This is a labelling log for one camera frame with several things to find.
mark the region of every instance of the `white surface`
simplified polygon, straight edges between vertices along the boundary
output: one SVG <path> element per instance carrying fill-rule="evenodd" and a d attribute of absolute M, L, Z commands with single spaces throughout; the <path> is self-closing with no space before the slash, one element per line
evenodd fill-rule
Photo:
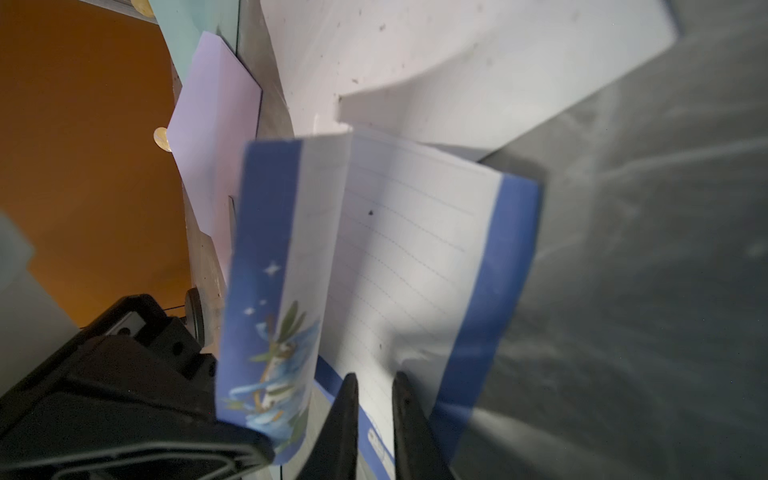
<path fill-rule="evenodd" d="M 0 213 L 0 396 L 78 328 L 26 270 L 32 248 Z"/>
<path fill-rule="evenodd" d="M 200 231 L 214 240 L 225 281 L 232 257 L 230 197 L 256 137 L 261 88 L 221 37 L 203 32 L 168 125 L 168 144 Z"/>
<path fill-rule="evenodd" d="M 431 412 L 502 177 L 372 131 L 355 131 L 351 158 L 319 353 L 357 373 L 360 405 L 394 452 L 394 374 L 409 374 Z"/>
<path fill-rule="evenodd" d="M 263 0 L 262 8 L 296 135 L 331 128 L 343 97 L 343 121 L 482 150 L 676 38 L 661 0 Z"/>

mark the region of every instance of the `lined paper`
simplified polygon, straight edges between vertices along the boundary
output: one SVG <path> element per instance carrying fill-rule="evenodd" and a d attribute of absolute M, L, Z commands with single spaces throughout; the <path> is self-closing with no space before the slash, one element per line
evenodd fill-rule
<path fill-rule="evenodd" d="M 394 452 L 394 374 L 409 374 L 429 414 L 501 175 L 359 128 L 350 157 L 319 354 L 342 377 L 357 374 L 360 405 Z"/>

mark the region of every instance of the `blue notebook border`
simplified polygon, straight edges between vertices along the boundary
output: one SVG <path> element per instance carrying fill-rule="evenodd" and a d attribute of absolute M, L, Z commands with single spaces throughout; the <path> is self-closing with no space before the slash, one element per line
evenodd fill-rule
<path fill-rule="evenodd" d="M 533 180 L 502 176 L 472 298 L 429 416 L 429 426 L 448 463 L 466 430 L 528 276 L 539 202 L 539 187 Z"/>
<path fill-rule="evenodd" d="M 283 297 L 302 148 L 302 141 L 253 142 L 245 153 L 221 337 L 221 344 L 231 348 L 220 351 L 216 378 L 217 418 L 235 425 L 249 427 L 248 417 L 230 408 L 227 397 L 232 388 L 264 371 L 264 363 L 249 360 L 256 347 L 264 344 L 266 349 L 255 326 L 269 314 L 277 316 Z M 267 273 L 273 264 L 280 268 Z M 302 442 L 303 435 L 277 454 L 274 463 L 293 457 Z"/>

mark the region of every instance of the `notebook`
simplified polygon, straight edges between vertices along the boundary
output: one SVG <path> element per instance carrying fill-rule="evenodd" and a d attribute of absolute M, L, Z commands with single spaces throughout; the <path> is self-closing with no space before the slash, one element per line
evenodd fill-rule
<path fill-rule="evenodd" d="M 539 186 L 355 128 L 245 153 L 217 370 L 220 420 L 287 462 L 313 382 L 359 382 L 359 450 L 394 478 L 405 371 L 450 461 L 520 295 Z"/>

